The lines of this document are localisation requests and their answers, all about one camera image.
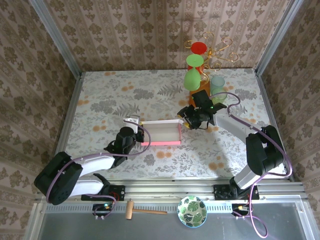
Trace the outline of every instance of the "hammer handle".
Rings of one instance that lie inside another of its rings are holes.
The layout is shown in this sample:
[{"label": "hammer handle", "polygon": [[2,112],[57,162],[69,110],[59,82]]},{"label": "hammer handle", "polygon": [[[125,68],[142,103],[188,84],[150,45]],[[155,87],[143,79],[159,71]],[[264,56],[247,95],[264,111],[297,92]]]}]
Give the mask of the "hammer handle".
[{"label": "hammer handle", "polygon": [[154,210],[143,210],[143,209],[132,209],[132,212],[136,213],[146,213],[146,214],[163,214],[167,215],[166,211],[154,211]]}]

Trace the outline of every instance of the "metal frame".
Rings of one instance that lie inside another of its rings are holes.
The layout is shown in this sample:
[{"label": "metal frame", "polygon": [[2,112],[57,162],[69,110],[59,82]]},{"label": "metal frame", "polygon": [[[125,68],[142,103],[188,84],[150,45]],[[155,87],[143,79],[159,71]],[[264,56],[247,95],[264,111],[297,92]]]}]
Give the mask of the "metal frame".
[{"label": "metal frame", "polygon": [[[172,180],[167,178],[146,178],[137,180],[111,180],[110,183],[126,186],[126,195],[124,201],[133,199],[135,206],[146,209],[148,207],[160,208],[168,207],[169,212],[174,211],[178,202],[188,196],[196,195],[205,201],[207,206],[218,204],[244,204],[245,200],[222,200],[215,201],[213,197],[213,185],[227,184],[228,179],[194,179],[190,180]],[[318,227],[313,217],[311,207],[308,203],[308,196],[301,182],[290,182],[287,179],[262,180],[257,185],[260,200],[253,200],[253,204],[270,203],[295,203],[298,216],[308,240],[320,240]],[[58,213],[89,213],[92,204],[104,203],[103,201],[80,201],[79,197],[69,198],[63,204],[53,206],[43,203],[44,198],[39,194],[37,199],[39,203],[34,204],[32,210],[32,237],[25,239],[38,239],[41,224],[44,217],[44,209],[48,209],[47,214]],[[119,202],[116,213],[124,213],[126,202]]]},{"label": "metal frame", "polygon": [[65,42],[61,32],[59,31],[54,19],[52,18],[45,1],[43,0],[30,0],[31,5],[33,6],[36,14],[39,16],[40,20],[42,21],[43,25],[45,26],[47,32],[51,36],[54,44],[58,48],[59,52],[61,53],[63,59],[65,60],[66,64],[68,65],[69,69],[71,70],[72,74],[74,75],[75,79],[78,79],[81,75],[81,70],[71,53],[67,43]]},{"label": "metal frame", "polygon": [[[258,85],[259,85],[259,88],[260,88],[260,92],[261,92],[261,95],[262,95],[262,99],[263,99],[263,102],[264,102],[264,105],[265,105],[266,112],[267,112],[268,117],[270,119],[270,123],[271,123],[272,126],[275,127],[276,131],[278,132],[278,135],[281,136],[280,132],[279,132],[278,125],[277,125],[277,122],[276,122],[276,118],[275,118],[274,112],[272,111],[272,107],[270,105],[270,101],[269,101],[269,98],[268,98],[268,94],[267,94],[265,85],[264,85],[263,80],[261,78],[261,75],[256,70],[254,72],[255,72],[256,81],[258,82]],[[280,137],[280,141],[281,141],[281,144],[284,146],[284,142],[282,141],[281,137]],[[284,164],[284,167],[286,169],[288,169],[287,162],[285,161],[283,164]],[[289,179],[292,182],[295,181],[293,175],[289,176]]]},{"label": "metal frame", "polygon": [[303,2],[304,0],[291,0],[286,7],[282,18],[269,41],[269,44],[256,66],[257,73],[260,75],[262,75],[266,69],[271,57],[274,55]]},{"label": "metal frame", "polygon": [[[75,116],[77,103],[79,100],[79,96],[82,90],[82,86],[84,83],[84,77],[86,73],[82,73],[81,76],[78,76],[77,81],[74,86],[74,90],[72,93],[72,97],[70,100],[70,104],[68,107],[68,110],[66,112],[64,124],[61,130],[61,135],[55,150],[55,153],[64,151],[67,146],[69,133],[71,131],[72,122]],[[26,228],[26,232],[24,235],[24,240],[37,240],[39,236],[39,232],[41,229],[41,224],[44,218],[44,212],[47,208],[47,202],[46,198],[44,196],[41,196],[41,200],[36,201],[33,204],[33,208],[30,214],[28,226]]]},{"label": "metal frame", "polygon": [[[61,137],[57,145],[56,153],[64,151],[67,146],[69,133],[72,127],[77,102],[82,90],[85,74],[76,82],[71,102],[67,111],[65,122],[62,128]],[[267,98],[261,78],[257,78],[259,87],[263,96],[265,106],[268,111],[270,121],[274,121],[271,106]],[[212,178],[212,177],[184,177],[184,178],[142,178],[142,179],[112,179],[111,184],[125,185],[126,195],[125,201],[133,199],[137,204],[177,204],[182,198],[188,195],[199,196],[207,203],[216,203],[213,194],[213,185],[228,184],[229,178]],[[308,196],[305,193],[301,182],[290,182],[288,179],[265,179],[257,185],[260,200],[253,200],[254,204],[263,203],[295,203],[297,210],[300,211],[299,217],[303,230],[307,239],[320,240],[318,235],[318,227],[313,217],[312,210],[308,203]],[[245,200],[219,201],[220,203],[245,203]],[[92,205],[93,203],[101,203],[98,201],[88,201],[80,203],[80,197],[69,198],[64,204],[72,205],[73,211],[77,211],[77,206],[84,204]],[[28,227],[24,235],[25,240],[37,240],[42,227],[44,213],[46,209],[52,207],[46,203],[45,197],[40,193],[36,197],[33,205]]]}]

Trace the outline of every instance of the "orange block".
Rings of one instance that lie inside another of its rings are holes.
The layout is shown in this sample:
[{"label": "orange block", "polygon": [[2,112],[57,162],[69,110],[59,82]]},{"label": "orange block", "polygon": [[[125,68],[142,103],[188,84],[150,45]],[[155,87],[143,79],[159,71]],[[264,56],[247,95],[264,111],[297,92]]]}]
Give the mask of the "orange block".
[{"label": "orange block", "polygon": [[205,83],[206,83],[206,81],[201,81],[199,89],[197,89],[195,91],[190,91],[189,105],[193,105],[194,107],[196,107],[195,101],[192,99],[192,94],[195,94],[203,89],[206,91],[206,94],[208,94],[208,96],[210,96],[210,81],[208,81],[206,84]]}]

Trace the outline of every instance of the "green bowl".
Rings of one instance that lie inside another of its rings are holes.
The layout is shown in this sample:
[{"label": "green bowl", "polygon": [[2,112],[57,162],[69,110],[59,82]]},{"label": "green bowl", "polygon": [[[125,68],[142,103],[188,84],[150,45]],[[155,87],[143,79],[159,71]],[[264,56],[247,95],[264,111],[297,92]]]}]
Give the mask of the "green bowl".
[{"label": "green bowl", "polygon": [[197,196],[186,196],[178,204],[178,217],[189,228],[198,228],[207,219],[207,208]]}]

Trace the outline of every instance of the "floral wallpaper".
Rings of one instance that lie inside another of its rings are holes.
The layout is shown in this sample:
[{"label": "floral wallpaper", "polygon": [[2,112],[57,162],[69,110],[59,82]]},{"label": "floral wallpaper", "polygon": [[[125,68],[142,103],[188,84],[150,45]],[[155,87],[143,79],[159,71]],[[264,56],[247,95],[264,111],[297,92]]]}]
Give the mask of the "floral wallpaper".
[{"label": "floral wallpaper", "polygon": [[27,0],[0,0],[0,240],[21,240],[75,79]]},{"label": "floral wallpaper", "polygon": [[295,176],[320,226],[320,1],[306,0],[262,79]]},{"label": "floral wallpaper", "polygon": [[288,0],[45,0],[81,71],[185,69],[187,40],[203,32],[234,44],[239,60],[223,68],[253,68]]}]

